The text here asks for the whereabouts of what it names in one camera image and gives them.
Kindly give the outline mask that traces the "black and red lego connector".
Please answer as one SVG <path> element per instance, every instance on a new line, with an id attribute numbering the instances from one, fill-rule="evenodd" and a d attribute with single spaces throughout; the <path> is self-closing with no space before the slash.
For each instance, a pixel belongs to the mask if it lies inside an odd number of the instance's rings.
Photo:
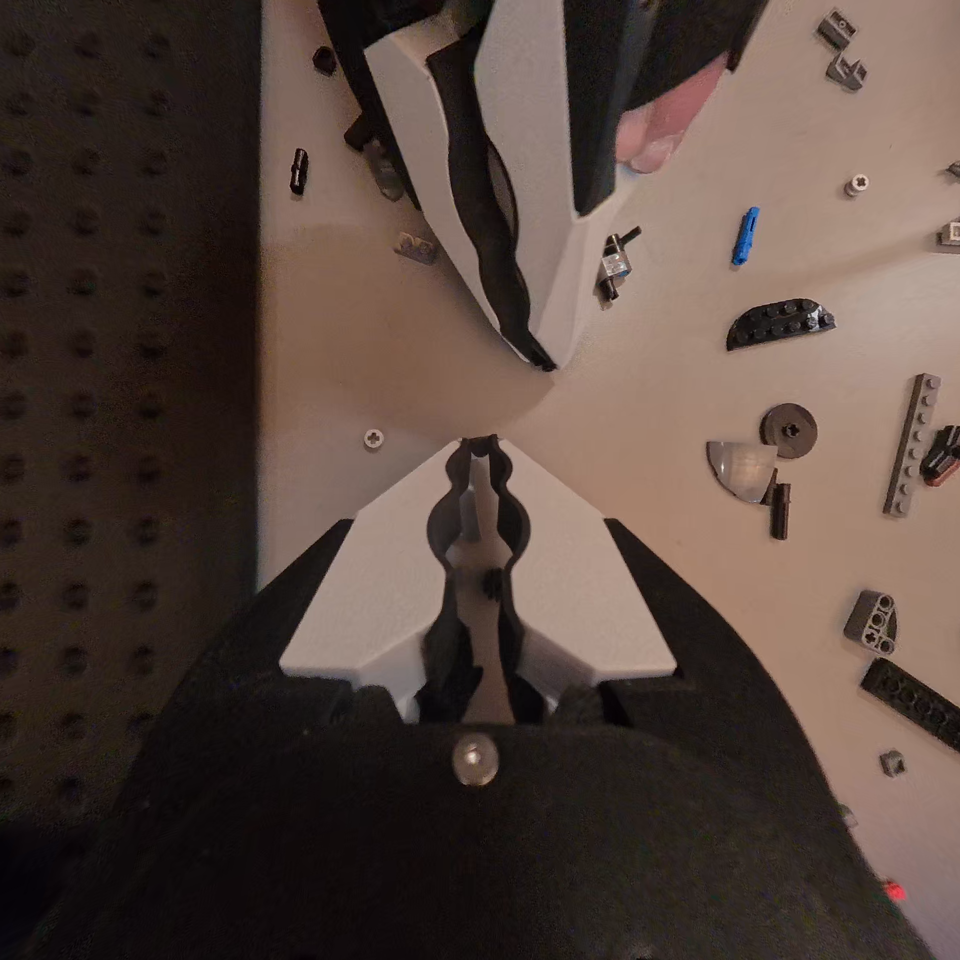
<path id="1" fill-rule="evenodd" d="M 930 488 L 941 487 L 959 470 L 959 426 L 940 429 L 920 464 L 920 476 Z"/>

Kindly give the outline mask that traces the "long black lego plate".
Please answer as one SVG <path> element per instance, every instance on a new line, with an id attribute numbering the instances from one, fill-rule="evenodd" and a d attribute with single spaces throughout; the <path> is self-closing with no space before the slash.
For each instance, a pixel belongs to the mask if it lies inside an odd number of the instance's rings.
<path id="1" fill-rule="evenodd" d="M 891 659 L 875 657 L 860 681 L 860 689 L 950 750 L 959 752 L 959 706 Z"/>

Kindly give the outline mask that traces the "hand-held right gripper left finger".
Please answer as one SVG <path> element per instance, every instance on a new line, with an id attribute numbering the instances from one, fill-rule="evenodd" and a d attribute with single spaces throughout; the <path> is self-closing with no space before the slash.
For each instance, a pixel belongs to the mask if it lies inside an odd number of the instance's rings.
<path id="1" fill-rule="evenodd" d="M 356 514 L 280 657 L 285 675 L 383 688 L 407 722 L 464 718 L 482 668 L 448 554 L 472 462 L 452 441 Z"/>

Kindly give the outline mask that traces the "long grey lego plate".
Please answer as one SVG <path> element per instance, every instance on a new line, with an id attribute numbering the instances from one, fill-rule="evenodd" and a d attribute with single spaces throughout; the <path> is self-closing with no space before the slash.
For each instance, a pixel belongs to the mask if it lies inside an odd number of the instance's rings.
<path id="1" fill-rule="evenodd" d="M 882 509 L 890 519 L 909 515 L 922 485 L 921 466 L 930 447 L 941 385 L 942 378 L 936 374 L 924 372 L 914 377 Z"/>

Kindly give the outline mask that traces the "small lego axle assembly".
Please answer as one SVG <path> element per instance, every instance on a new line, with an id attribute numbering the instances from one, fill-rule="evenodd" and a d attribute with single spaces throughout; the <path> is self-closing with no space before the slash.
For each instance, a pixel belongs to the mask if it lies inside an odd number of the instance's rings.
<path id="1" fill-rule="evenodd" d="M 630 276 L 633 267 L 627 247 L 642 235 L 642 227 L 634 226 L 625 233 L 606 236 L 596 278 L 596 289 L 601 301 L 611 304 L 619 297 L 619 287 Z"/>

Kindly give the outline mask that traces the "dark grey half-round lego plate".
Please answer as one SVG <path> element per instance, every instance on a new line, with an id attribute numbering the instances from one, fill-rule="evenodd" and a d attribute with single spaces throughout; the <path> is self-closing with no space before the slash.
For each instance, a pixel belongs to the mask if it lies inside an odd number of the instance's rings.
<path id="1" fill-rule="evenodd" d="M 726 351 L 747 350 L 836 329 L 834 314 L 807 297 L 753 306 L 726 332 Z"/>

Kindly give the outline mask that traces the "grey lego liftarm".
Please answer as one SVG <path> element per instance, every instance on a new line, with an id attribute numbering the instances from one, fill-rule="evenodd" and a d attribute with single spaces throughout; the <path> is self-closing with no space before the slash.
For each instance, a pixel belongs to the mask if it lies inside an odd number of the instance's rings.
<path id="1" fill-rule="evenodd" d="M 870 589 L 860 591 L 846 619 L 844 637 L 874 654 L 891 657 L 896 651 L 898 632 L 897 607 L 892 595 Z"/>

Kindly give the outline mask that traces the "person's left hand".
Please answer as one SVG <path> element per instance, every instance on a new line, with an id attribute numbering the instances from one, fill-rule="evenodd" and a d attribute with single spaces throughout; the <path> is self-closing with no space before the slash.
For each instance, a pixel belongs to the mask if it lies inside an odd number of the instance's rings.
<path id="1" fill-rule="evenodd" d="M 616 162 L 640 175 L 662 170 L 720 84 L 728 59 L 728 54 L 716 57 L 653 102 L 625 111 L 616 133 Z"/>

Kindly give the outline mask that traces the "grey lego bracket piece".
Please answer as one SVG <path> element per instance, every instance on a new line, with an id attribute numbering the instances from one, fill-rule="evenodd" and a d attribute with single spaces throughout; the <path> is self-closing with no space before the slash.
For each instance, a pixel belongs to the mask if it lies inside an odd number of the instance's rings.
<path id="1" fill-rule="evenodd" d="M 377 139 L 365 145 L 364 157 L 380 194 L 394 203 L 401 200 L 405 194 L 402 177 L 397 172 L 388 151 Z"/>

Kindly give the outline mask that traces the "dark round lego disc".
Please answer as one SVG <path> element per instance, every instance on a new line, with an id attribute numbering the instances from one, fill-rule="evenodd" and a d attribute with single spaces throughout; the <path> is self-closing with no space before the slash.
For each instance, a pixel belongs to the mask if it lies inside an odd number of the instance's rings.
<path id="1" fill-rule="evenodd" d="M 818 435 L 813 414 L 794 402 L 775 405 L 763 414 L 759 425 L 762 443 L 773 447 L 776 457 L 782 460 L 807 456 L 815 447 Z"/>

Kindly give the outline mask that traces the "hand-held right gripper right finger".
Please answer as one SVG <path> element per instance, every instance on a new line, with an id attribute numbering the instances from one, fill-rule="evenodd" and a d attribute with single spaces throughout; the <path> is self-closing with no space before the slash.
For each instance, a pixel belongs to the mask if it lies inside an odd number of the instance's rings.
<path id="1" fill-rule="evenodd" d="M 500 573 L 498 644 L 513 719 L 571 689 L 672 676 L 677 660 L 600 510 L 508 440 L 487 438 Z"/>

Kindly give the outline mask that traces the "blue lego pin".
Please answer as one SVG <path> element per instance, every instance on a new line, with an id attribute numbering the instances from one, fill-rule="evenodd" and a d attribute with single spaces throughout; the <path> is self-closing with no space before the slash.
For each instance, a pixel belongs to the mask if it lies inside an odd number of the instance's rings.
<path id="1" fill-rule="evenodd" d="M 749 261 L 754 246 L 760 213 L 761 209 L 758 206 L 751 206 L 743 214 L 731 252 L 731 266 L 739 268 Z"/>

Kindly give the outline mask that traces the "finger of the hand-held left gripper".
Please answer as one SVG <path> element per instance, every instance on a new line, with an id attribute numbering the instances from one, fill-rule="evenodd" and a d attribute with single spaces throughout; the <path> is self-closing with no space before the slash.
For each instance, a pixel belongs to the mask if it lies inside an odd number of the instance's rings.
<path id="1" fill-rule="evenodd" d="M 601 258 L 637 175 L 590 213 L 574 205 L 563 2 L 493 3 L 476 56 L 476 94 L 504 165 L 518 219 L 515 263 L 530 302 L 528 330 L 558 369 L 601 313 Z"/>
<path id="2" fill-rule="evenodd" d="M 530 330 L 519 205 L 474 81 L 485 29 L 484 18 L 464 31 L 451 18 L 424 18 L 367 47 L 366 63 L 439 246 L 500 337 L 533 367 L 551 370 Z"/>

